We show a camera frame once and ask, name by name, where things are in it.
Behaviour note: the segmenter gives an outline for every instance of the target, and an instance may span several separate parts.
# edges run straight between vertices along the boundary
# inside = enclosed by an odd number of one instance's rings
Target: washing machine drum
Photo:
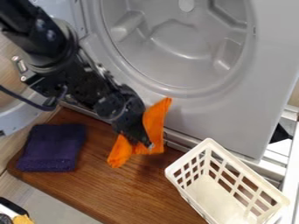
[[[87,26],[81,46],[146,104],[172,97],[168,129],[262,156],[296,83],[298,0],[81,6]]]

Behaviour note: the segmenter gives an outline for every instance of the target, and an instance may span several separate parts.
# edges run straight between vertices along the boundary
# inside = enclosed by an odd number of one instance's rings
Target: purple cloth
[[[17,168],[23,172],[73,171],[86,137],[82,124],[34,126]]]

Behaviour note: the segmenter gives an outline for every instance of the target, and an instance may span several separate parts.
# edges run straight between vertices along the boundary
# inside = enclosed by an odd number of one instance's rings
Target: washing machine door opening
[[[165,88],[198,92],[231,80],[246,44],[245,0],[101,1],[101,16],[118,53]]]

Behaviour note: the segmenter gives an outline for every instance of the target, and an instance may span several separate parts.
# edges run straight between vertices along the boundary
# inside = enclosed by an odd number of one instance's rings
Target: white floor
[[[36,224],[101,224],[7,172],[0,178],[0,196],[26,209]]]

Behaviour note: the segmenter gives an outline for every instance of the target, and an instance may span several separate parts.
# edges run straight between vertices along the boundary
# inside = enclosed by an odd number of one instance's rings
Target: white plastic basket
[[[272,224],[289,200],[212,139],[165,170],[181,196],[211,224]]]

